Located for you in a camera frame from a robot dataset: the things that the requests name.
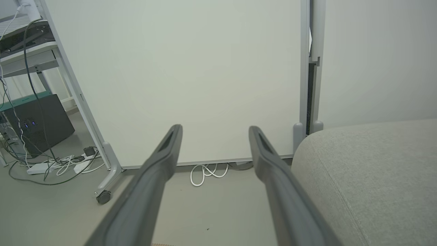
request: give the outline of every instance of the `gray floor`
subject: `gray floor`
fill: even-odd
[[[80,114],[70,118],[76,132],[53,148],[56,155],[80,155],[84,147],[93,145]],[[113,199],[99,205],[91,194],[108,173],[104,167],[56,186],[16,181],[8,176],[8,170],[9,166],[0,168],[0,245],[8,246],[83,245],[136,172],[122,173],[110,188]],[[16,166],[12,175],[29,178],[25,170]],[[220,179],[206,177],[200,187],[190,183],[190,170],[178,167],[166,184],[154,243],[276,245],[265,188],[254,169],[229,170]],[[195,182],[201,180],[200,170],[194,172]],[[61,176],[51,173],[46,182],[63,181],[73,175],[73,171]],[[41,181],[42,175],[31,178]]]

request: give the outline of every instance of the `whiteboard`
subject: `whiteboard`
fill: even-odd
[[[105,141],[142,165],[182,124],[179,162],[250,158],[261,127],[280,155],[299,122],[300,1],[46,0]]]
[[[437,1],[326,2],[324,128],[437,118]]]

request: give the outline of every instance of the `computer tower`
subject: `computer tower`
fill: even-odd
[[[41,110],[35,96],[13,100],[23,130],[23,141],[26,143],[28,155],[31,157],[39,156],[42,152],[47,151],[49,146],[53,147],[74,133],[73,125],[57,95],[41,94],[38,98],[43,108],[47,141],[44,136]],[[0,132],[7,140],[6,144],[10,146],[9,150],[23,153],[20,129],[14,110],[9,102],[2,107],[7,109],[1,112]]]

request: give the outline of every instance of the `gray upholstered ottoman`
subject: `gray upholstered ottoman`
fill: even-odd
[[[437,119],[314,133],[291,171],[344,245],[437,245]]]

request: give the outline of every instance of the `black caster wheel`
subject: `black caster wheel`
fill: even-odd
[[[109,202],[111,199],[111,192],[109,190],[104,190],[98,197],[96,197],[96,200],[99,204],[105,204]]]

